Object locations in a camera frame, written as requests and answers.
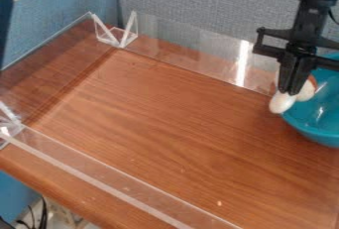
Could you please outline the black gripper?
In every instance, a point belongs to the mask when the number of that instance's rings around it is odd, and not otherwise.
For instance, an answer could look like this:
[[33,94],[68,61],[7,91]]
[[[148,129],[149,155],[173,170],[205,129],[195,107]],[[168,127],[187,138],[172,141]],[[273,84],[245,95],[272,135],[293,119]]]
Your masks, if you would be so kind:
[[[324,37],[319,37],[312,43],[293,42],[289,39],[289,34],[289,29],[273,30],[265,27],[257,28],[253,53],[279,60],[277,90],[280,93],[296,95],[315,67],[339,71],[339,61],[320,57],[316,54],[317,48],[339,51],[339,42],[331,41]],[[277,48],[265,45],[263,43],[264,36],[287,40],[285,47]]]

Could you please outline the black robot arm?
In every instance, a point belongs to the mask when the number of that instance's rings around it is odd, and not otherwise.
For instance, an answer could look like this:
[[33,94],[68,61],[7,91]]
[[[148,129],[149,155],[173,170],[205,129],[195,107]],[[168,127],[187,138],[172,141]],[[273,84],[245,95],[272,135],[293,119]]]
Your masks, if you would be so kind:
[[339,61],[316,54],[319,48],[339,50],[339,42],[321,36],[338,0],[299,0],[292,27],[256,30],[253,53],[279,62],[277,90],[296,95],[317,67],[339,70]]

